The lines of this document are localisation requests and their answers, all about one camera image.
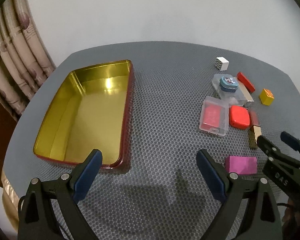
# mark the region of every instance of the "pink rectangular block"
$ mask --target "pink rectangular block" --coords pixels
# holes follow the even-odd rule
[[[228,156],[225,162],[227,172],[239,175],[256,174],[257,167],[257,157]]]

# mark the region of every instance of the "translucent plastic container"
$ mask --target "translucent plastic container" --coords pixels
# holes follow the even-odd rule
[[[220,78],[224,77],[232,77],[232,75],[229,74],[215,74],[212,79],[212,85],[214,89],[216,90],[217,94],[219,95],[219,98],[226,101],[230,106],[243,106],[245,103],[247,103],[247,99],[244,96],[243,92],[240,89],[240,86],[234,93],[230,92],[224,92],[220,88]]]
[[[229,104],[207,96],[202,104],[199,129],[225,136],[229,130]]]

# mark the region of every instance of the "metal tin box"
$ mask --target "metal tin box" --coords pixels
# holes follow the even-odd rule
[[[34,154],[57,163],[77,164],[92,149],[99,149],[102,168],[127,166],[133,83],[129,60],[71,71],[45,114]]]

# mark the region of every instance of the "table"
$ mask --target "table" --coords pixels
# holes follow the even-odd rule
[[[133,62],[135,90],[132,110],[131,169],[123,175],[98,174],[82,214],[100,239],[199,239],[216,215],[220,203],[202,178],[195,155],[205,148],[223,163],[228,155],[257,156],[257,179],[263,176],[266,155],[251,150],[248,133],[229,127],[225,137],[198,130],[201,106],[212,96],[216,57],[230,64],[225,73],[243,72],[255,85],[252,108],[262,134],[283,153],[299,154],[280,141],[285,130],[300,138],[300,94],[285,73],[255,58],[233,51],[181,42],[132,42],[95,47],[71,54],[39,89],[12,135],[4,161],[5,174],[18,196],[30,180],[56,179],[67,168],[34,156],[33,146],[46,110],[67,74],[77,68],[122,59]],[[263,88],[274,94],[271,106],[260,103]],[[276,197],[280,190],[272,182]],[[56,217],[64,221],[56,202]],[[230,238],[243,215],[238,213]]]

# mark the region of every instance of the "yellow cube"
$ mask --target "yellow cube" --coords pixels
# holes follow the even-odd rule
[[[261,103],[263,103],[266,106],[271,105],[271,103],[274,99],[274,96],[271,93],[271,91],[269,89],[265,89],[265,88],[262,90],[259,97],[260,97]]]

